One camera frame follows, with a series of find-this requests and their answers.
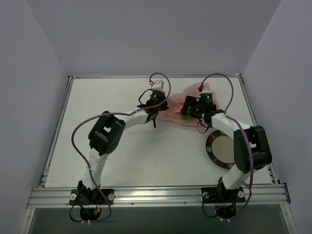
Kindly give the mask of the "green fake fruit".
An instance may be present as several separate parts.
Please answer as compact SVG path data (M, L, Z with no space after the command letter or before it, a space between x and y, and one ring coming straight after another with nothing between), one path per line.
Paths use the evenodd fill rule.
M191 121L193 117L191 116L192 108L188 107L185 112L180 112L180 116L185 121Z

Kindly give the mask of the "pink floral plastic bag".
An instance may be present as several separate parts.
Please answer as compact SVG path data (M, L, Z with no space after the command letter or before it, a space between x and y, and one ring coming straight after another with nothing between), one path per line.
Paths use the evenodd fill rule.
M184 118L180 111L183 107L186 96L197 97L200 94L198 90L200 85L201 83L198 82L186 87L181 93L170 95L170 97L167 99L169 109L159 112L157 119L173 122L183 126L196 127L198 119L190 117Z

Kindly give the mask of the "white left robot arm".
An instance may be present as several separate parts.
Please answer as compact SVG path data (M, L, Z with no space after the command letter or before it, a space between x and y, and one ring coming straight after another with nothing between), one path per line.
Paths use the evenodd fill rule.
M88 139L90 156L88 165L77 189L81 192L81 199L86 204L94 204L98 200L97 186L101 183L101 174L106 160L118 146L124 130L150 121L156 123L156 116L160 111L168 109L165 92L160 88L151 88L149 100L141 103L134 110L125 115L112 115L103 112L91 129Z

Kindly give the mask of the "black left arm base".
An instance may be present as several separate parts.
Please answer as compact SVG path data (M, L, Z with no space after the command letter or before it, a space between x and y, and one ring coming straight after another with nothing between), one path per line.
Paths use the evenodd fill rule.
M78 182L77 188L71 191L69 205L71 209L69 211L69 217L72 222L75 223L96 223L107 220L111 214L111 205L114 203L115 190L114 189L100 189L97 188L91 190L83 185L82 181ZM100 218L102 208L100 205L107 205L109 208L109 214L107 217ZM79 218L74 218L72 210L75 206L80 207Z

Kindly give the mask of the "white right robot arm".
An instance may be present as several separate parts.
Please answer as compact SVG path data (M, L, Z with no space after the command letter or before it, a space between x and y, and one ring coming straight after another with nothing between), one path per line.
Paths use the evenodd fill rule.
M244 124L227 115L227 110L218 110L213 103L212 93L186 96L181 114L204 121L208 127L219 130L234 141L234 166L221 178L223 185L216 190L220 200L232 198L234 189L246 179L252 186L254 173L272 163L265 129L260 125Z

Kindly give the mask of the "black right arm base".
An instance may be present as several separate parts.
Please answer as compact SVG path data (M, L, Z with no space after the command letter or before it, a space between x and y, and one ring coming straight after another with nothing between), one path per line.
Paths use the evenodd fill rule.
M239 186L236 189L228 190L225 188L222 178L218 180L216 187L202 187L202 212L207 218L220 218L220 220L230 221L237 215L236 205L245 203L245 195L243 188ZM206 213L204 205L214 204L214 214Z

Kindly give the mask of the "dark rimmed beige plate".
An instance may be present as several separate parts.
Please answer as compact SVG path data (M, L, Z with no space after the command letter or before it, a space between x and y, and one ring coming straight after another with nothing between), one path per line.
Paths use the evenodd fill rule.
M227 170L234 166L234 140L220 130L207 137L206 152L217 166Z

